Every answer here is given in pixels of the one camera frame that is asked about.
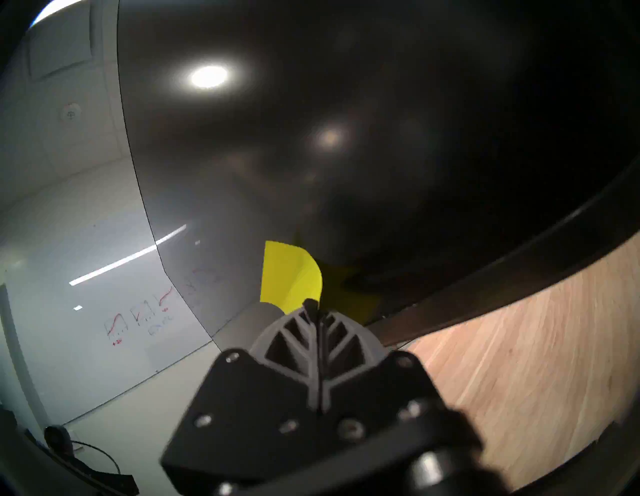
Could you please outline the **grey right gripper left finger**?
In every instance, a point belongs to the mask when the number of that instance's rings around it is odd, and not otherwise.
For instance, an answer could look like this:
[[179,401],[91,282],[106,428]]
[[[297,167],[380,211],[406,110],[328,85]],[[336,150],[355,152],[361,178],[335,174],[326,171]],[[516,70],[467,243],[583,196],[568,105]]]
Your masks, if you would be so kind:
[[209,369],[161,457],[180,495],[221,494],[301,469],[318,456],[318,304],[265,329]]

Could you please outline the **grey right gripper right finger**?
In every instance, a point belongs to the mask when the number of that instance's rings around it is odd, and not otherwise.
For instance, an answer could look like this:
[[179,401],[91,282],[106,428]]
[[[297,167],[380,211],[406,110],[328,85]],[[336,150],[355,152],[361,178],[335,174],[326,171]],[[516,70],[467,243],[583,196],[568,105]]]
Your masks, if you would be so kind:
[[414,355],[318,310],[317,367],[318,406],[340,445],[318,463],[318,495],[429,495],[445,481],[446,406]]

